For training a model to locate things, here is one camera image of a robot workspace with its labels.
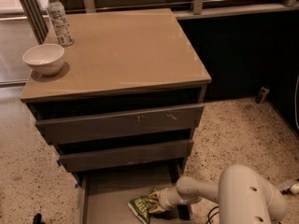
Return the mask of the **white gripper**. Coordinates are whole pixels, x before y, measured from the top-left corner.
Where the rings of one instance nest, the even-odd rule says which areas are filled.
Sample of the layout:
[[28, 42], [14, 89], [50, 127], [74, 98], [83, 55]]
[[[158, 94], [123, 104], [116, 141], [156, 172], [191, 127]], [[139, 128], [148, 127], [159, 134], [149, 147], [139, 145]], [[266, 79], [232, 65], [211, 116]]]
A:
[[149, 195], [150, 203], [159, 203], [151, 207], [150, 214], [158, 215], [176, 208], [183, 203], [183, 199], [179, 195], [175, 187], [162, 189], [161, 191], [153, 191]]

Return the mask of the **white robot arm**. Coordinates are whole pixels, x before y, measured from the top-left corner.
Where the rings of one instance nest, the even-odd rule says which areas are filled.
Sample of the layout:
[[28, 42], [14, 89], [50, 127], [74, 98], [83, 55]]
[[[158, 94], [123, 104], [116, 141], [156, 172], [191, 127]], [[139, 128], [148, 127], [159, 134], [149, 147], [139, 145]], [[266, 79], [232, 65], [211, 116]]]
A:
[[241, 164], [228, 166], [218, 184], [183, 176], [175, 186], [151, 194], [158, 202], [149, 210], [158, 214], [202, 198], [219, 205], [220, 224], [278, 224], [287, 212], [280, 191], [254, 170]]

